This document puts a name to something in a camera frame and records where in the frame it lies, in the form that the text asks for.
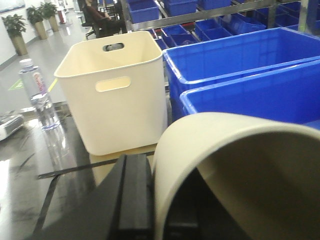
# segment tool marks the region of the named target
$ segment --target white device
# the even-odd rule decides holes
[[[17,115],[0,115],[0,141],[6,139],[24,125],[24,117]]]

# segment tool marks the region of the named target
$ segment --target beige curved plastic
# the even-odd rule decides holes
[[[174,122],[155,162],[155,239],[196,167],[253,240],[320,239],[320,131],[256,117],[204,112]]]

